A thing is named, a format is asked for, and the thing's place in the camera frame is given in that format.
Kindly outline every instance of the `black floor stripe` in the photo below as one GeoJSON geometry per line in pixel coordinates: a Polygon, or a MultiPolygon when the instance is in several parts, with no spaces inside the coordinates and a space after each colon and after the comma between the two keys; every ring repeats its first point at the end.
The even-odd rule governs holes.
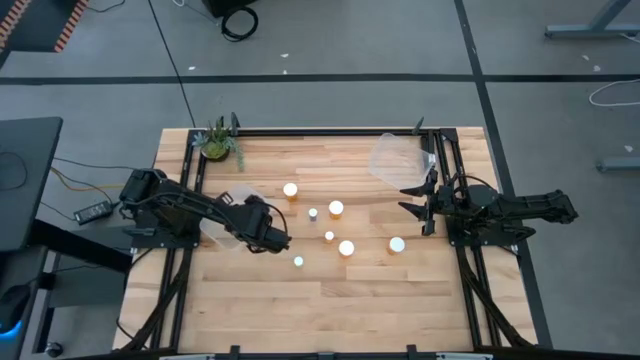
{"type": "Polygon", "coordinates": [[[486,82],[506,83],[614,82],[640,79],[640,74],[482,75],[482,78],[486,82]]]}
{"type": "MultiPolygon", "coordinates": [[[[3,56],[0,54],[0,68],[3,56]]],[[[598,75],[470,75],[470,74],[299,74],[185,76],[183,84],[255,84],[309,82],[463,82],[571,83],[640,79],[640,74],[598,75]]],[[[0,77],[1,85],[148,85],[178,84],[175,76],[0,77]]]]}
{"type": "MultiPolygon", "coordinates": [[[[515,195],[513,183],[511,182],[511,175],[509,173],[509,168],[507,167],[507,159],[504,153],[504,148],[502,147],[502,141],[500,140],[500,133],[498,132],[498,124],[496,123],[495,114],[493,113],[493,108],[491,106],[491,99],[487,90],[486,79],[482,75],[480,59],[478,58],[475,42],[473,41],[467,12],[462,0],[454,0],[454,3],[456,11],[458,12],[458,19],[460,20],[464,43],[467,48],[467,55],[469,56],[469,61],[471,63],[471,70],[475,77],[475,84],[487,126],[489,142],[493,151],[496,168],[498,170],[500,185],[502,185],[502,190],[505,194],[515,195]]],[[[523,241],[521,245],[518,246],[518,249],[521,255],[520,271],[522,273],[527,299],[531,309],[531,316],[533,318],[538,344],[546,348],[552,348],[553,345],[551,343],[549,327],[542,307],[540,290],[538,289],[538,283],[536,281],[533,263],[531,261],[531,253],[529,252],[529,247],[526,241],[523,241]]]]}
{"type": "MultiPolygon", "coordinates": [[[[183,76],[183,84],[297,83],[297,82],[473,82],[464,74],[300,74],[183,76]]],[[[4,77],[0,85],[127,85],[177,84],[175,76],[125,77],[4,77]]]]}

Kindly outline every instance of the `black metal frame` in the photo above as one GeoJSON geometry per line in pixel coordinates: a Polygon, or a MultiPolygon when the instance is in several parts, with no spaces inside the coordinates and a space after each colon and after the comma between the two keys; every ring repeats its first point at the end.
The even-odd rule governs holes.
{"type": "MultiPolygon", "coordinates": [[[[190,139],[193,135],[202,130],[190,130],[189,137],[187,139],[187,145],[185,149],[185,159],[183,163],[181,183],[187,184],[188,174],[190,169],[191,158],[193,156],[193,147],[190,144],[190,139]]],[[[451,178],[449,170],[449,161],[446,157],[445,141],[451,144],[451,151],[454,157],[454,166],[456,172],[464,173],[464,166],[462,163],[461,151],[458,143],[457,132],[455,129],[410,129],[410,128],[380,128],[380,129],[363,129],[363,128],[338,128],[338,129],[240,129],[237,136],[241,137],[254,137],[254,136],[379,136],[383,133],[391,133],[396,136],[421,136],[421,147],[426,150],[433,149],[434,145],[437,149],[438,159],[441,164],[441,173],[445,181],[451,178]]],[[[198,163],[197,178],[195,183],[195,191],[201,192],[204,180],[206,160],[204,157],[200,157],[198,163]]],[[[551,349],[542,349],[539,347],[521,347],[521,348],[504,348],[500,347],[500,333],[499,328],[505,332],[509,330],[510,324],[504,315],[500,312],[497,306],[491,299],[491,293],[488,283],[488,277],[486,273],[486,267],[484,264],[484,258],[481,248],[472,249],[474,255],[474,262],[476,265],[476,274],[470,267],[467,259],[466,250],[462,246],[455,247],[456,256],[458,259],[458,265],[460,270],[461,285],[463,289],[463,295],[465,299],[465,307],[467,310],[467,317],[469,321],[470,336],[473,343],[474,350],[467,353],[472,354],[494,354],[500,359],[631,359],[636,358],[629,355],[615,355],[615,354],[599,354],[599,353],[586,353],[586,352],[570,352],[570,351],[557,351],[551,349]],[[480,335],[480,327],[478,324],[478,317],[475,307],[474,294],[478,296],[478,299],[483,303],[485,307],[485,313],[488,320],[489,334],[491,337],[492,347],[484,346],[482,344],[482,338],[480,335]]],[[[190,265],[193,255],[192,249],[185,249],[183,253],[183,261],[187,261],[187,265],[190,265]]],[[[174,255],[167,255],[167,260],[175,260],[174,255]]],[[[166,289],[171,278],[171,272],[173,269],[172,262],[165,262],[164,273],[162,277],[161,290],[166,289]]],[[[184,312],[184,306],[186,302],[186,290],[188,285],[188,273],[182,287],[179,289],[176,300],[176,311],[173,319],[170,344],[168,348],[159,348],[160,334],[162,332],[162,324],[159,323],[156,332],[152,338],[151,346],[149,350],[141,351],[116,351],[107,355],[97,355],[83,358],[76,358],[75,360],[156,360],[162,356],[177,355],[178,344],[180,341],[182,318],[184,312]]],[[[162,291],[159,295],[159,299],[162,298],[162,291]]],[[[536,321],[534,314],[540,312],[532,311],[533,321],[536,321]]],[[[505,333],[507,339],[513,338],[505,333]]],[[[296,359],[296,360],[332,360],[332,359],[376,359],[376,360],[395,360],[395,359],[410,359],[410,360],[422,360],[422,359],[445,359],[454,358],[452,353],[447,352],[418,352],[415,345],[408,345],[407,352],[397,353],[284,353],[284,354],[241,354],[239,346],[231,346],[230,352],[227,354],[203,354],[198,358],[198,355],[193,355],[193,360],[276,360],[276,359],[296,359]]]]}
{"type": "MultiPolygon", "coordinates": [[[[235,127],[239,127],[239,123],[234,123],[235,127]]],[[[185,185],[188,182],[189,176],[189,168],[191,164],[191,159],[193,157],[193,146],[191,145],[191,139],[193,136],[200,132],[201,130],[190,130],[187,138],[187,144],[185,149],[185,158],[182,166],[182,174],[180,183],[185,185]]],[[[454,164],[456,172],[464,173],[464,166],[462,163],[462,154],[460,151],[460,146],[458,143],[457,131],[455,128],[451,129],[411,129],[411,128],[380,128],[380,129],[372,129],[372,128],[337,128],[337,129],[319,129],[319,128],[269,128],[269,129],[237,129],[237,136],[240,137],[257,137],[257,136],[380,136],[384,133],[391,133],[396,136],[412,136],[418,135],[421,136],[421,147],[425,151],[432,151],[434,144],[437,148],[437,153],[439,156],[440,164],[441,164],[441,173],[444,181],[448,181],[450,179],[449,172],[449,161],[446,157],[445,151],[445,141],[448,141],[451,144],[451,149],[454,157],[454,164]]],[[[204,157],[200,157],[200,161],[198,163],[198,172],[195,183],[195,191],[201,192],[202,185],[204,180],[204,174],[206,169],[207,162],[204,157]]],[[[167,250],[167,261],[165,262],[165,268],[162,277],[162,283],[160,285],[161,290],[166,289],[171,279],[171,272],[173,269],[173,259],[174,255],[170,255],[175,250],[167,250]]],[[[193,251],[191,249],[185,249],[183,255],[183,261],[191,261],[193,251]]],[[[484,264],[484,258],[482,256],[482,249],[476,248],[473,249],[474,254],[474,262],[476,264],[476,271],[478,273],[478,278],[480,279],[480,283],[485,291],[489,294],[490,297],[490,289],[489,282],[486,273],[486,267],[484,264]]],[[[466,254],[464,248],[457,247],[456,248],[456,256],[458,258],[458,264],[461,272],[461,283],[462,289],[465,299],[465,307],[467,310],[467,317],[469,321],[469,330],[471,334],[471,339],[474,348],[482,346],[482,338],[480,335],[480,326],[478,323],[477,312],[475,308],[475,301],[473,298],[473,292],[471,286],[467,283],[465,278],[462,276],[463,272],[463,261],[466,260],[466,254]]],[[[181,333],[181,324],[182,317],[184,311],[184,304],[186,300],[186,290],[188,283],[185,282],[183,288],[179,291],[176,301],[176,312],[173,319],[173,325],[171,329],[171,341],[170,347],[177,348],[180,333],[181,333]]],[[[161,299],[164,293],[161,291],[159,294],[159,298],[161,299]]],[[[500,346],[500,334],[498,331],[498,327],[496,325],[495,320],[491,316],[491,314],[486,312],[487,321],[489,324],[489,333],[491,336],[491,344],[494,346],[500,346]]],[[[158,325],[156,331],[154,332],[154,337],[151,342],[151,349],[157,349],[160,343],[160,334],[162,332],[162,324],[158,325]]]]}
{"type": "Polygon", "coordinates": [[[29,245],[43,245],[51,251],[104,266],[123,274],[128,273],[131,266],[130,255],[38,219],[31,225],[29,245]]]}

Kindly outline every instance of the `power adapter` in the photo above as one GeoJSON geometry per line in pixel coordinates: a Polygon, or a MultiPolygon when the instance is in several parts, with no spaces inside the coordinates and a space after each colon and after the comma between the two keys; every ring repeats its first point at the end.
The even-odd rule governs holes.
{"type": "Polygon", "coordinates": [[[78,225],[84,225],[97,219],[109,217],[111,214],[113,214],[111,202],[103,201],[74,212],[73,218],[76,219],[78,225]]]}

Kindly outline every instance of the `desk leg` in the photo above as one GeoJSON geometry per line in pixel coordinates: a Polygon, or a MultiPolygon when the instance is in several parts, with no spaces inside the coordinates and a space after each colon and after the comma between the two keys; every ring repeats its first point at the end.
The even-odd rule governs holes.
{"type": "Polygon", "coordinates": [[[44,221],[36,220],[31,226],[29,243],[44,245],[49,250],[126,274],[131,256],[108,246],[87,240],[44,221]]]}
{"type": "Polygon", "coordinates": [[[51,308],[48,305],[43,309],[40,321],[38,321],[38,329],[36,330],[32,353],[41,354],[46,350],[55,311],[55,308],[51,308]]]}
{"type": "Polygon", "coordinates": [[[639,157],[610,157],[596,163],[596,169],[600,172],[607,171],[632,171],[640,170],[639,157]]]}
{"type": "Polygon", "coordinates": [[[588,25],[549,25],[545,36],[597,36],[597,35],[635,35],[640,32],[640,25],[609,25],[613,19],[627,6],[631,0],[610,0],[588,25]]]}

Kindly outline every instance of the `black desk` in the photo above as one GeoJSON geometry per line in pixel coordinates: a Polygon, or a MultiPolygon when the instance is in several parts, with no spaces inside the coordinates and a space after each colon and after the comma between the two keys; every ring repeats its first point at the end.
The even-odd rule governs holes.
{"type": "MultiPolygon", "coordinates": [[[[0,192],[0,252],[23,248],[29,240],[61,128],[60,118],[0,121],[0,152],[16,153],[27,168],[24,186],[0,192]]],[[[0,157],[0,188],[15,184],[23,172],[14,156],[0,157]]]]}
{"type": "MultiPolygon", "coordinates": [[[[23,186],[0,191],[0,294],[13,285],[40,276],[47,258],[44,246],[19,250],[27,245],[31,225],[40,205],[53,154],[58,145],[62,119],[40,118],[0,121],[0,152],[13,152],[24,160],[27,179],[23,186]]],[[[0,158],[0,188],[16,184],[24,169],[14,156],[0,158]]],[[[16,338],[0,339],[0,354],[17,359],[26,334],[39,283],[31,284],[31,298],[16,338]]]]}
{"type": "MultiPolygon", "coordinates": [[[[0,191],[0,295],[11,286],[31,281],[31,297],[21,326],[14,336],[0,337],[2,360],[19,358],[36,292],[51,290],[55,285],[55,275],[42,272],[49,250],[121,273],[127,273],[131,264],[128,254],[35,219],[61,128],[60,118],[0,121],[0,152],[17,154],[27,169],[24,185],[0,191]]],[[[19,184],[23,176],[24,168],[18,158],[0,157],[0,189],[19,184]]],[[[46,322],[39,326],[36,348],[40,351],[36,352],[43,350],[43,341],[46,344],[50,326],[46,322]]]]}

